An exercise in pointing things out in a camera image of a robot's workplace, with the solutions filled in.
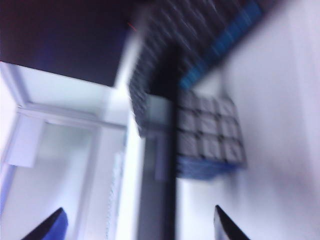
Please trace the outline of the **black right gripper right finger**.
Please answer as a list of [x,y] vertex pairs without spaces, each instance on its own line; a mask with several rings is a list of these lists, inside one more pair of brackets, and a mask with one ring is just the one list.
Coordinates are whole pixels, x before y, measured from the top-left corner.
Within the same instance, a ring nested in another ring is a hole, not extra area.
[[219,205],[216,205],[214,208],[214,239],[249,240],[248,236],[233,222]]

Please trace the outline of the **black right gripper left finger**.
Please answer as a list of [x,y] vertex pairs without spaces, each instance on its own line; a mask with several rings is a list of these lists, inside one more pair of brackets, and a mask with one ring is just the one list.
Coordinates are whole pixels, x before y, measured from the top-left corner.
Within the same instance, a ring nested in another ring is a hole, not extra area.
[[24,240],[64,240],[68,228],[68,217],[62,207],[58,208],[36,228],[29,232]]

